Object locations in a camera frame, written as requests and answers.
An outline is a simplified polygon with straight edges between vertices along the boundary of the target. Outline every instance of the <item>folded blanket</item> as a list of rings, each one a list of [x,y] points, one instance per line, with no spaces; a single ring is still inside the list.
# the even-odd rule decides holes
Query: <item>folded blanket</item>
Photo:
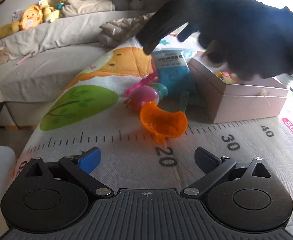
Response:
[[[98,39],[102,44],[115,48],[136,36],[153,14],[148,13],[139,18],[118,19],[104,23],[100,26],[103,31]]]
[[[111,0],[67,0],[61,9],[66,17],[114,10]]]

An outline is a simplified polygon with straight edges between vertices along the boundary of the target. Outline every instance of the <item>black glove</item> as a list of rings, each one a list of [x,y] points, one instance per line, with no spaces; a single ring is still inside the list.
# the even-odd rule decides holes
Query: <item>black glove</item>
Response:
[[[220,44],[221,59],[243,80],[293,73],[293,12],[255,0],[171,0],[153,15],[137,35],[146,54],[184,23],[185,40],[198,30],[200,44]]]

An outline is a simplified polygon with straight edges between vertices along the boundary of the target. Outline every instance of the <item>orange cartoon animal print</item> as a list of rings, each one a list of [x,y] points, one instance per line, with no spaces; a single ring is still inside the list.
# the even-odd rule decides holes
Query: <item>orange cartoon animal print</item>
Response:
[[[110,51],[86,67],[72,80],[67,89],[79,81],[89,80],[93,77],[107,77],[111,75],[143,77],[151,73],[153,73],[151,56],[145,55],[143,49],[125,47]]]

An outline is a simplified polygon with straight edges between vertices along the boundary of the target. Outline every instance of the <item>orange toy bowl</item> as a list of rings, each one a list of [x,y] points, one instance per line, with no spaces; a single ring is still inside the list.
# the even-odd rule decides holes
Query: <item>orange toy bowl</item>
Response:
[[[181,111],[169,113],[157,107],[155,102],[146,103],[140,111],[143,127],[155,135],[157,143],[165,144],[165,138],[183,135],[187,128],[187,118]]]

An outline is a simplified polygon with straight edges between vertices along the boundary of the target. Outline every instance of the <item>metal screw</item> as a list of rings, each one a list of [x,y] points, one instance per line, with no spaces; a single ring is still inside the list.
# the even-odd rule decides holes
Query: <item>metal screw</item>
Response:
[[[189,196],[195,196],[195,195],[198,195],[200,193],[200,191],[197,188],[194,188],[194,187],[188,187],[183,192],[184,192],[184,194],[187,194]]]
[[[111,194],[111,190],[105,187],[98,188],[95,193],[99,196],[107,196]]]

